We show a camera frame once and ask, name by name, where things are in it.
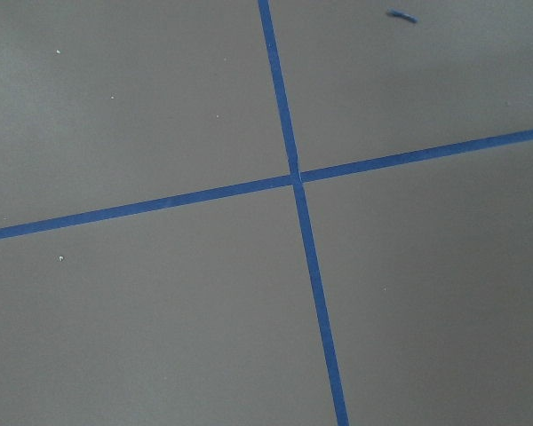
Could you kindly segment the crossing blue tape strip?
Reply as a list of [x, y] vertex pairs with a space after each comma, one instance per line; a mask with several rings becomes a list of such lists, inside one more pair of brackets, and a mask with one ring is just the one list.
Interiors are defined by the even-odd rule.
[[347, 425], [349, 423], [349, 418], [346, 400], [341, 382], [338, 357], [330, 324], [330, 316], [322, 282], [319, 259], [317, 256], [311, 217], [306, 198], [306, 190], [301, 176], [298, 147], [292, 127], [290, 107], [285, 89], [282, 63], [278, 51], [270, 4], [268, 1], [259, 0], [258, 7], [273, 80], [274, 94], [281, 124], [283, 143], [288, 162], [290, 182], [294, 194], [294, 200], [298, 214], [298, 223], [314, 299], [314, 308], [322, 342], [325, 366], [330, 384], [332, 403], [337, 424]]

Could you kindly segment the small blue tape scrap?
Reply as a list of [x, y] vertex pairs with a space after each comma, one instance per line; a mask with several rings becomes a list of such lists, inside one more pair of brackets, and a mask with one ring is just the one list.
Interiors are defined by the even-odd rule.
[[392, 18], [396, 18], [396, 19], [402, 19], [402, 20], [406, 20], [410, 23], [413, 23], [413, 24], [417, 24], [418, 23], [418, 18], [411, 15], [411, 14], [408, 14], [406, 12], [403, 12], [403, 11], [398, 11], [398, 10], [395, 10], [395, 9], [389, 9], [386, 13], [388, 16], [392, 17]]

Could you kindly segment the long blue tape strip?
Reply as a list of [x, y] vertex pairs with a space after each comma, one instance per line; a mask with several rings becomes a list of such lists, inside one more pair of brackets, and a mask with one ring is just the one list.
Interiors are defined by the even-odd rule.
[[[372, 170], [396, 167], [413, 162], [423, 162], [452, 155], [531, 141], [533, 141], [533, 129], [489, 138], [469, 140], [466, 142], [458, 142], [444, 146], [435, 146], [407, 153], [392, 154], [358, 162], [349, 162], [315, 170], [307, 170], [301, 173], [301, 179], [305, 183], [310, 183]], [[256, 181], [221, 186], [192, 193], [183, 193], [150, 201], [141, 201], [64, 217], [55, 217], [25, 224], [6, 226], [0, 228], [0, 240], [97, 223], [119, 217], [134, 216], [161, 209], [171, 209], [205, 201], [214, 201], [247, 193], [257, 193], [291, 185], [292, 178], [289, 175], [269, 177]]]

